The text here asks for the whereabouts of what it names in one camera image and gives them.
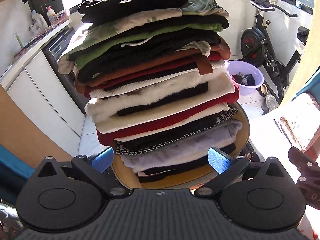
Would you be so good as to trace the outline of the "white kitchen cabinet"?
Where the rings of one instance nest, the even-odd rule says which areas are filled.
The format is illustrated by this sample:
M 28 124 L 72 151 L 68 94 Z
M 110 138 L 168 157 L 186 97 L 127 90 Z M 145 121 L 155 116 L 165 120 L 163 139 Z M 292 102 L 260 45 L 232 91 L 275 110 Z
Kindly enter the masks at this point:
M 70 22 L 58 25 L 19 56 L 1 75 L 1 86 L 34 125 L 59 148 L 75 157 L 85 116 L 42 51 Z

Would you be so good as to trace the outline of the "purple plastic basin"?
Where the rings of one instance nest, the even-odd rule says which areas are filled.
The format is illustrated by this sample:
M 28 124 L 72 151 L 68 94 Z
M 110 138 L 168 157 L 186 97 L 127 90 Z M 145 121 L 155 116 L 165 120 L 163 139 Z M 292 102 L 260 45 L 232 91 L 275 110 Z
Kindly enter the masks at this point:
M 245 61 L 228 61 L 227 71 L 232 80 L 239 86 L 240 95 L 252 94 L 264 83 L 262 72 Z

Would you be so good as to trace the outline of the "white detergent bottle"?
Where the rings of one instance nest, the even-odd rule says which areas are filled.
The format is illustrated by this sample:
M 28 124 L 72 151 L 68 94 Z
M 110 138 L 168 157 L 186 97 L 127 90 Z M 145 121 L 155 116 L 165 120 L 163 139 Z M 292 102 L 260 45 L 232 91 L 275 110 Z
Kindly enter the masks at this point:
M 39 34 L 48 28 L 48 24 L 44 17 L 37 13 L 35 10 L 31 11 L 32 25 L 29 27 L 29 31 L 32 34 Z

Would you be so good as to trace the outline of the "black exercise bike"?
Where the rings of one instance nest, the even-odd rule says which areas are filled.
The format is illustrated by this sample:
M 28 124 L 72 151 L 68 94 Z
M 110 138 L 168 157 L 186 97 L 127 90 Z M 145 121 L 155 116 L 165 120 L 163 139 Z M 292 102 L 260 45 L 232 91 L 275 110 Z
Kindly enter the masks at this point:
M 276 101 L 281 103 L 285 96 L 284 88 L 290 85 L 289 74 L 294 66 L 301 61 L 303 50 L 308 40 L 309 29 L 303 26 L 298 27 L 297 38 L 300 41 L 300 49 L 295 50 L 287 64 L 283 64 L 277 59 L 276 52 L 267 32 L 271 21 L 266 20 L 261 13 L 273 12 L 278 9 L 290 18 L 297 18 L 298 15 L 286 11 L 270 0 L 251 0 L 251 5 L 257 8 L 255 25 L 242 33 L 240 41 L 241 60 L 257 68 L 264 67 L 272 83 L 276 86 L 277 91 L 274 92 L 266 81 L 264 84 L 276 98 Z

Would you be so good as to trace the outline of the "wooden round chair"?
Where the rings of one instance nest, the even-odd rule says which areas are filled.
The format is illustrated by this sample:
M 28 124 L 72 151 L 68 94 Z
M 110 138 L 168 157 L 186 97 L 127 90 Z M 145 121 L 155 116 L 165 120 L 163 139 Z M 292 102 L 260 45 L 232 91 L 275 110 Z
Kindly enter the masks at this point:
M 236 149 L 231 153 L 231 156 L 236 157 L 249 141 L 250 126 L 248 117 L 238 102 L 232 103 L 238 110 L 233 116 L 234 119 L 242 123 L 242 129 L 237 133 L 235 146 Z M 210 165 L 204 165 L 188 172 L 167 176 L 162 180 L 141 183 L 131 168 L 126 167 L 119 155 L 114 157 L 111 165 L 112 171 L 117 180 L 128 189 L 196 189 L 204 185 L 211 179 L 217 176 L 217 173 Z

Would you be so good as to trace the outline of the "brown white knit sweater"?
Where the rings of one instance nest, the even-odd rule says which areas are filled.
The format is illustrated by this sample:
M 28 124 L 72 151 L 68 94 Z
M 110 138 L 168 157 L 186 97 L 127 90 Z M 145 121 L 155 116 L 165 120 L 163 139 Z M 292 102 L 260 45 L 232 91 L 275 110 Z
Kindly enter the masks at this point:
M 309 93 L 302 93 L 276 109 L 274 122 L 290 145 L 306 152 L 319 138 L 319 104 Z

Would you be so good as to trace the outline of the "stack of folded clothes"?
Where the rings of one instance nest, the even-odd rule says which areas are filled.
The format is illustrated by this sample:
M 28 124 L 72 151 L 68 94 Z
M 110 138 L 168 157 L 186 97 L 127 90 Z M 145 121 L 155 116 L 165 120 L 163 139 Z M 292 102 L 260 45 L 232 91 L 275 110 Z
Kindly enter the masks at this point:
M 215 0 L 86 0 L 82 27 L 58 62 L 88 98 L 99 142 L 141 183 L 209 165 L 235 149 L 239 88 Z

